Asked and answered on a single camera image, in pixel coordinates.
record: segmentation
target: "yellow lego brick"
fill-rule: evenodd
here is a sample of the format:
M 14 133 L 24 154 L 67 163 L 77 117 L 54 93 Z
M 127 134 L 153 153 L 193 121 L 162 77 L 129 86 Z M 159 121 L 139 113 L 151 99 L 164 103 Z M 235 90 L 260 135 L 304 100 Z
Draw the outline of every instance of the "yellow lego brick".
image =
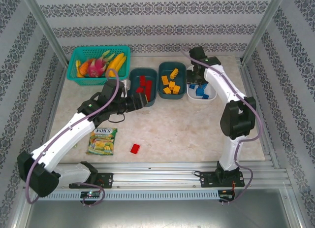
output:
M 168 85 L 168 79 L 166 75 L 162 76 L 162 82 L 163 82 L 163 85 Z
M 173 70 L 173 72 L 171 73 L 170 78 L 171 78 L 171 79 L 175 79 L 175 77 L 176 77 L 177 74 L 178 74 L 178 69 L 175 68 L 175 69 Z
M 172 93 L 172 91 L 170 91 L 170 89 L 168 88 L 168 87 L 166 87 L 165 89 L 163 89 L 164 90 L 164 92 L 166 93 L 166 94 L 171 94 Z
M 175 85 L 175 87 L 173 89 L 173 94 L 178 94 L 180 89 L 181 89 L 181 87 Z
M 174 81 L 169 81 L 169 86 L 168 86 L 168 88 L 169 88 L 170 90 L 173 90 L 174 87 L 175 87 L 175 82 L 174 82 Z

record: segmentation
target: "patterned wallpaper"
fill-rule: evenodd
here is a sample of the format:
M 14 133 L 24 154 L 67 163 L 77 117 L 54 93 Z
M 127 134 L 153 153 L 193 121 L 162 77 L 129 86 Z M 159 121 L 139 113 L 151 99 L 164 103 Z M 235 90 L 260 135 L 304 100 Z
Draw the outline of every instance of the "patterned wallpaper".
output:
M 315 227 L 315 0 L 283 0 L 247 63 L 278 161 Z
M 134 56 L 241 57 L 270 0 L 37 0 L 68 57 L 76 46 L 129 45 Z
M 0 228 L 19 190 L 16 158 L 47 129 L 63 67 L 23 0 L 0 0 Z

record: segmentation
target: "red block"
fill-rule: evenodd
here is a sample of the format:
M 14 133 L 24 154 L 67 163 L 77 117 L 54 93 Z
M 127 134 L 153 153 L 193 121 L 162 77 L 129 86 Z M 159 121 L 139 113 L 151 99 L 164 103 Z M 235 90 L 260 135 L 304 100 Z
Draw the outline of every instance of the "red block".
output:
M 148 102 L 150 101 L 150 98 L 151 98 L 151 89 L 152 89 L 152 80 L 149 80 L 146 82 L 146 89 L 144 91 L 145 95 L 147 96 Z
M 134 154 L 137 154 L 138 151 L 139 151 L 139 148 L 140 148 L 140 145 L 134 144 L 130 152 L 134 153 Z
M 144 75 L 140 76 L 140 86 L 141 87 L 146 86 L 146 77 Z
M 143 93 L 143 88 L 141 87 L 137 88 L 136 93 L 137 94 Z

